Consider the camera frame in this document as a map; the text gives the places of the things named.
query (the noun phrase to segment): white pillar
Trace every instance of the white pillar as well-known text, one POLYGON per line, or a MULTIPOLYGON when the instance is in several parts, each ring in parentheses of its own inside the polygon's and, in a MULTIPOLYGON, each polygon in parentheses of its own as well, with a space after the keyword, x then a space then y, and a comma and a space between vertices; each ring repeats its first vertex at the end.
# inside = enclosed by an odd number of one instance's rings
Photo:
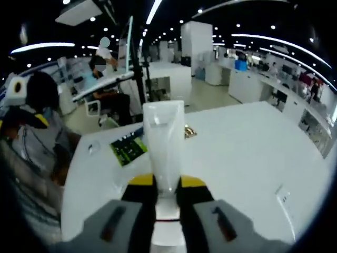
POLYGON ((201 54, 213 51, 213 26, 190 21, 181 26, 182 57, 191 57, 191 74, 195 74, 201 54))
POLYGON ((160 41, 159 56, 162 62, 169 62, 169 44, 167 41, 160 41))

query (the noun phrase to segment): chair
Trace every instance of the chair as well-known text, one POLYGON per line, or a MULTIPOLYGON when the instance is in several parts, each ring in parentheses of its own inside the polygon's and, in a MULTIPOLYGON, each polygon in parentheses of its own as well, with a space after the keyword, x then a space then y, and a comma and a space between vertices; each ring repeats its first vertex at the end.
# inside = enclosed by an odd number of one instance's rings
POLYGON ((102 127, 105 125, 107 120, 113 122, 117 127, 119 124, 109 116, 111 113, 110 109, 105 109, 101 107, 101 102, 99 100, 90 101, 89 98, 84 99, 86 115, 88 117, 98 117, 98 125, 102 127))

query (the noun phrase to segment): ceiling light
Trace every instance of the ceiling light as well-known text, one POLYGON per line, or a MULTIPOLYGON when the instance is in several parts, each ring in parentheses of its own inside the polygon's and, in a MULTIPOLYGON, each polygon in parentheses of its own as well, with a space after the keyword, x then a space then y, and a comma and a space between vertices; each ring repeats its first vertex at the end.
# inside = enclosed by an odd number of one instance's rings
POLYGON ((257 60, 257 61, 260 61, 260 60, 261 60, 260 57, 257 57, 257 56, 255 56, 255 55, 252 55, 252 59, 257 60))
POLYGON ((279 43, 283 43, 285 45, 288 45, 288 46, 292 46, 292 47, 295 47, 307 54, 310 54, 312 57, 314 57, 315 59, 319 60, 320 62, 324 63, 325 65, 329 66, 331 68, 331 66, 326 62, 324 61, 322 58, 320 58, 319 56, 315 55, 314 53, 310 52, 309 50, 301 47, 301 46, 298 46, 296 44, 293 44, 291 42, 288 42, 288 41, 283 41, 283 40, 280 40, 278 38, 272 38, 272 37, 266 37, 266 36, 261 36, 261 35, 253 35, 253 34, 232 34, 233 37, 249 37, 249 38, 262 38, 264 40, 269 40, 269 41, 276 41, 276 42, 279 42, 279 43))
POLYGON ((98 50, 98 46, 87 46, 87 48, 98 50))
POLYGON ((159 5, 160 5, 161 2, 162 2, 162 0, 155 0, 154 1, 153 5, 152 5, 152 8, 151 8, 151 11, 150 11, 150 13, 149 13, 149 15, 147 17, 147 20, 146 20, 146 24, 147 25, 151 24, 151 21, 152 21, 152 19, 154 17, 154 14, 156 14, 156 11, 157 11, 157 9, 158 9, 158 7, 159 7, 159 5))
POLYGON ((33 44, 29 46, 23 46, 19 47, 13 51, 11 51, 11 54, 13 53, 19 53, 19 52, 25 52, 32 49, 42 48, 42 47, 51 47, 51 46, 75 46, 74 43, 65 43, 65 42, 47 42, 47 43, 39 43, 39 44, 33 44))
POLYGON ((331 87, 333 87, 333 88, 337 91, 337 89, 332 85, 332 83, 330 83, 330 82, 329 82, 323 75, 321 75, 318 71, 316 71, 316 70, 313 69, 312 67, 306 65, 305 63, 303 63, 303 62, 301 62, 301 61, 299 61, 299 60, 297 60, 297 59, 295 59, 295 58, 293 58, 293 57, 290 57, 290 56, 288 56, 288 55, 285 55, 285 54, 279 53, 279 52, 277 52, 277 51, 274 51, 274 50, 269 50, 269 49, 265 49, 265 48, 262 48, 262 47, 261 47, 260 49, 261 49, 261 50, 264 50, 264 51, 267 51, 267 52, 272 52, 272 53, 274 53, 274 54, 278 54, 278 55, 280 55, 280 56, 284 56, 284 57, 286 57, 286 58, 288 58, 288 59, 291 59, 291 60, 293 60, 293 61, 299 63, 299 66, 300 66, 300 65, 303 65, 304 67, 308 68, 309 70, 311 70, 312 72, 314 72, 314 73, 316 73, 318 76, 320 76, 320 78, 322 78, 327 84, 331 85, 331 87))
POLYGON ((245 47, 246 45, 243 45, 243 44, 234 44, 234 46, 241 46, 241 47, 245 47))

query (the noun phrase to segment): black ceiling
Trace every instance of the black ceiling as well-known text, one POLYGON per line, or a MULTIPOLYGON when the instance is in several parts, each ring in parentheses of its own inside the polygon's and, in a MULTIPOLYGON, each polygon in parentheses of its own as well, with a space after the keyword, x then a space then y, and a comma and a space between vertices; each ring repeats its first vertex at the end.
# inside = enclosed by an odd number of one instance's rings
MULTIPOLYGON (((103 36, 110 38, 111 35, 114 35, 115 38, 111 38, 110 49, 117 50, 115 39, 120 37, 130 13, 136 15, 136 25, 140 27, 139 36, 141 36, 143 29, 148 29, 144 45, 151 44, 159 36, 162 37, 162 40, 174 40, 176 38, 179 41, 180 20, 188 22, 192 20, 193 15, 197 14, 199 8, 207 9, 228 1, 162 0, 151 24, 146 25, 146 19, 153 2, 154 0, 112 1, 115 10, 113 15, 118 22, 117 26, 107 16, 100 15, 96 17, 94 22, 86 21, 76 27, 70 27, 55 22, 61 10, 66 7, 63 5, 62 0, 22 1, 21 3, 5 1, 5 3, 1 3, 2 9, 7 10, 8 13, 12 13, 12 10, 15 10, 16 14, 13 18, 2 17, 2 19, 5 19, 2 23, 6 24, 3 27, 6 39, 1 55, 6 62, 3 72, 12 71, 13 68, 24 70, 27 63, 40 65, 45 63, 48 57, 55 60, 61 56, 89 55, 92 50, 82 49, 82 45, 97 46, 103 36), (27 44, 72 42, 76 46, 41 48, 12 54, 16 59, 13 62, 8 60, 8 55, 11 50, 22 46, 19 40, 19 32, 22 25, 27 30, 27 44)), ((336 22, 333 16, 333 9, 329 8, 329 2, 325 0, 316 1, 315 3, 303 1, 299 2, 297 6, 295 6, 295 2, 298 3, 299 1, 290 1, 290 3, 279 1, 238 1, 204 13, 193 20, 218 27, 217 31, 213 31, 213 34, 217 35, 217 38, 214 38, 214 42, 221 43, 224 40, 227 47, 232 47, 235 41, 239 41, 241 44, 248 44, 250 41, 254 41, 254 44, 251 45, 253 50, 257 50, 259 47, 268 48, 270 44, 277 44, 260 39, 234 38, 231 36, 232 33, 279 38, 308 49, 323 58, 335 69, 337 60, 333 56, 335 56, 336 49, 332 40, 333 35, 328 31, 332 31, 329 27, 334 27, 336 22), (272 30, 270 28, 271 25, 275 25, 276 29, 272 30), (311 43, 309 38, 315 38, 314 43, 311 43)), ((332 70, 323 63, 299 50, 291 47, 288 47, 288 49, 290 52, 295 53, 294 57, 296 59, 308 65, 316 63, 315 69, 317 71, 331 82, 335 80, 332 70)))

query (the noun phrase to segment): white plastic tube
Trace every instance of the white plastic tube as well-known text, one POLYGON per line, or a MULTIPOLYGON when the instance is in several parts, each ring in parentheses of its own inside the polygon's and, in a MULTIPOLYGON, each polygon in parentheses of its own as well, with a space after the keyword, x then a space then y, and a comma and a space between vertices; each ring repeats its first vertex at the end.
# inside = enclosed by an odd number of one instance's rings
POLYGON ((144 131, 158 193, 174 194, 182 170, 184 101, 145 103, 144 131))

